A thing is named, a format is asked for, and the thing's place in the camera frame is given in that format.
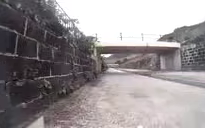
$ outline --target bridge pillar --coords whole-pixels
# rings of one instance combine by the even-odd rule
[[[167,52],[160,55],[161,70],[181,70],[181,54],[180,49],[173,52]]]

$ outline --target sky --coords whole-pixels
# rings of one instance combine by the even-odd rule
[[[205,21],[205,0],[57,0],[66,13],[79,20],[85,35],[109,40],[158,38],[175,28]]]

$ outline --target overpass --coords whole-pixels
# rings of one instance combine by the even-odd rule
[[[101,54],[118,53],[157,53],[160,56],[161,70],[181,70],[180,43],[178,42],[99,42]]]

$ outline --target sidewalk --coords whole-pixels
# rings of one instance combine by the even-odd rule
[[[155,72],[155,71],[140,70],[140,69],[120,69],[120,70],[139,74],[139,75],[150,76],[153,78],[169,80],[169,81],[174,81],[178,83],[205,88],[205,71]]]

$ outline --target asphalt road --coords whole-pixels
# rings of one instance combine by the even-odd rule
[[[205,128],[205,88],[109,69],[45,112],[46,128]]]

